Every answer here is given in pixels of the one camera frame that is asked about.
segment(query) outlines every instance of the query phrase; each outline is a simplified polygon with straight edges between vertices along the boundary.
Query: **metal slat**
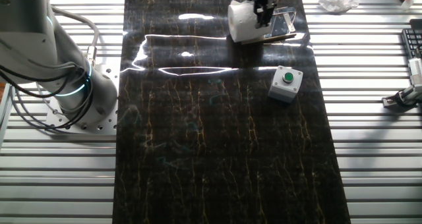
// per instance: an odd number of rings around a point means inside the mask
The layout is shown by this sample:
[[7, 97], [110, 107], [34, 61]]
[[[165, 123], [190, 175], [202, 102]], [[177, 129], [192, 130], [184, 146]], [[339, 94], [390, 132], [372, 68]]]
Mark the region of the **metal slat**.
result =
[[341, 171], [411, 171], [422, 165], [420, 157], [338, 157], [337, 161]]
[[380, 217], [397, 215], [421, 215], [422, 202], [352, 202], [347, 205], [351, 218], [354, 217]]
[[14, 224], [111, 224], [111, 218], [0, 217], [0, 223]]
[[114, 171], [114, 157], [0, 157], [3, 170], [108, 170]]
[[112, 202], [10, 202], [0, 201], [0, 215], [33, 217], [102, 217], [110, 218]]
[[414, 187], [345, 187], [348, 202], [379, 202], [380, 200], [422, 200], [422, 186]]
[[89, 186], [0, 186], [0, 200], [96, 200], [112, 202], [113, 187]]

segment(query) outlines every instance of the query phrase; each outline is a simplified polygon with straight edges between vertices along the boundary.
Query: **cable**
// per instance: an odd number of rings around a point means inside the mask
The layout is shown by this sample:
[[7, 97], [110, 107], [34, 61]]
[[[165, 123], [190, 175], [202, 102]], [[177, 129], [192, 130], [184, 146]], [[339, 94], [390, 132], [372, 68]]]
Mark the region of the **cable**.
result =
[[37, 118], [35, 118], [34, 116], [32, 116], [29, 113], [29, 111], [27, 110], [27, 108], [24, 106], [23, 101], [22, 101], [22, 98], [20, 97], [19, 91], [16, 91], [16, 96], [17, 96], [17, 98], [19, 100], [19, 103], [22, 106], [23, 110], [25, 110], [26, 114], [28, 116], [30, 116], [32, 119], [34, 119], [37, 123], [40, 123], [43, 126], [36, 125], [36, 124], [32, 123], [31, 121], [29, 121], [28, 119], [26, 119], [24, 117], [24, 115], [20, 112], [19, 108], [17, 107], [17, 105], [16, 105], [16, 103], [15, 103], [15, 101], [13, 99], [13, 93], [12, 93], [12, 90], [11, 90], [10, 96], [11, 96], [11, 101], [12, 101], [13, 107], [16, 110], [16, 112], [18, 113], [18, 115], [21, 116], [22, 119], [25, 122], [27, 122], [29, 125], [32, 125], [32, 126], [34, 126], [36, 128], [40, 128], [40, 129], [51, 129], [51, 130], [56, 130], [58, 128], [67, 128], [67, 127], [72, 126], [72, 125], [76, 124], [77, 122], [79, 122], [79, 120], [81, 120], [81, 118], [83, 118], [83, 116], [85, 116], [86, 112], [88, 112], [88, 110], [89, 110], [89, 108], [90, 108], [90, 106], [92, 104], [92, 90], [93, 90], [93, 86], [92, 86], [91, 80], [89, 79], [89, 76], [87, 76], [86, 78], [87, 78], [87, 81], [85, 83], [85, 86], [88, 87], [88, 82], [89, 82], [89, 84], [90, 84], [90, 93], [87, 95], [87, 97], [85, 99], [85, 102], [83, 104], [86, 104], [86, 101], [89, 101], [89, 103], [83, 109], [79, 110], [72, 119], [70, 119], [68, 122], [66, 122], [63, 125], [60, 125], [60, 126], [47, 125], [47, 124], [43, 123], [42, 121], [38, 120]]
[[54, 7], [54, 6], [51, 6], [51, 8], [53, 9], [53, 12], [55, 13], [62, 14], [65, 17], [69, 17], [71, 19], [74, 19], [74, 20], [77, 20], [89, 25], [89, 27], [91, 27], [91, 29], [93, 29], [94, 31], [94, 39], [92, 40], [92, 43], [90, 46], [95, 47], [97, 45], [98, 38], [100, 37], [100, 31], [98, 30], [98, 27], [92, 21], [88, 20], [87, 18], [84, 18], [83, 16], [79, 16], [77, 14], [73, 14], [68, 11], [58, 9], [57, 7]]
[[48, 95], [38, 95], [35, 93], [32, 93], [22, 87], [20, 87], [16, 82], [13, 82], [8, 76], [6, 76], [6, 74], [4, 74], [2, 71], [0, 71], [0, 76], [2, 78], [4, 78], [10, 85], [12, 85], [14, 88], [17, 88], [18, 90], [20, 90], [21, 92], [24, 92], [25, 94], [28, 94], [30, 96], [34, 96], [35, 98], [50, 98], [52, 96], [57, 95], [58, 93], [60, 93], [61, 91], [63, 91], [63, 89], [65, 89], [65, 86], [67, 85], [67, 82], [69, 81], [69, 78], [71, 77], [71, 75], [73, 75], [75, 73], [75, 71], [73, 71], [73, 73], [71, 73], [70, 75], [68, 75], [63, 83], [63, 85], [61, 85], [61, 87], [55, 91], [52, 92]]
[[[36, 84], [36, 86], [37, 86], [38, 93], [40, 93], [40, 95], [42, 95], [40, 85], [39, 85], [38, 83], [35, 83], [35, 84]], [[56, 109], [52, 108], [52, 106], [50, 105], [50, 103], [48, 103], [48, 102], [47, 102], [47, 100], [46, 100], [45, 98], [42, 98], [42, 101], [43, 101], [43, 102], [45, 103], [45, 105], [46, 105], [48, 108], [50, 108], [53, 112], [56, 112], [56, 113], [57, 113], [57, 114], [59, 114], [59, 115], [65, 115], [64, 113], [62, 113], [62, 112], [58, 112], [58, 110], [56, 110]]]

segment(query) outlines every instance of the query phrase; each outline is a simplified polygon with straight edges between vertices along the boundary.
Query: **mounting plate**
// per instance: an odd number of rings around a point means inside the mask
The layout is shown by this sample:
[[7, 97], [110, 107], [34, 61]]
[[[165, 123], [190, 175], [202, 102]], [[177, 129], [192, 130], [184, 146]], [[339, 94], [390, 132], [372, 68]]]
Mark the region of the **mounting plate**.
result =
[[[111, 67], [107, 65], [96, 65], [94, 67], [94, 70], [97, 70], [98, 72], [110, 77], [111, 81], [116, 86], [117, 91], [119, 91], [119, 70], [112, 70]], [[52, 98], [49, 104], [52, 108], [61, 111], [59, 102], [55, 98]], [[82, 128], [80, 125], [72, 125], [69, 129], [60, 128], [58, 130], [75, 134], [116, 135], [117, 104], [118, 102], [116, 100], [113, 111], [104, 120], [98, 123], [86, 125], [84, 128]], [[66, 118], [66, 116], [56, 114], [49, 109], [47, 113], [47, 120], [45, 123], [47, 123], [48, 125], [59, 126], [66, 123], [67, 121], [69, 120], [68, 118]]]

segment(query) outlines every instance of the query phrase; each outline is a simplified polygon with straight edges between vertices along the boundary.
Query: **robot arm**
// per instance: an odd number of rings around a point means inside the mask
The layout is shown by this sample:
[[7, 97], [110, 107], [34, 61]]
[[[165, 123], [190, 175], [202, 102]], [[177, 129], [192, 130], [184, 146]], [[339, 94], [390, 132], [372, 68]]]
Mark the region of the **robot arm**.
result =
[[409, 59], [410, 86], [394, 96], [383, 98], [385, 108], [406, 111], [422, 101], [422, 61], [420, 58]]
[[[31, 96], [54, 96], [69, 120], [78, 116], [79, 125], [96, 123], [111, 112], [117, 90], [93, 67], [95, 47], [88, 60], [47, 0], [1, 0], [0, 19], [0, 81]], [[29, 82], [51, 94], [39, 96], [17, 85]]]
[[274, 8], [277, 7], [275, 0], [249, 0], [254, 2], [253, 12], [257, 16], [256, 28], [266, 27], [271, 21]]

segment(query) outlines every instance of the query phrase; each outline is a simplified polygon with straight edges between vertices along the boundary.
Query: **black marble surface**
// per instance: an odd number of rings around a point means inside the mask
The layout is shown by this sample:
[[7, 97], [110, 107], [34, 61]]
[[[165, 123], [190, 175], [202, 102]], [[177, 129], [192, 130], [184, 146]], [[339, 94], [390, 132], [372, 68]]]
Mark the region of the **black marble surface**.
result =
[[295, 39], [246, 46], [230, 1], [126, 0], [113, 223], [350, 223], [301, 0]]

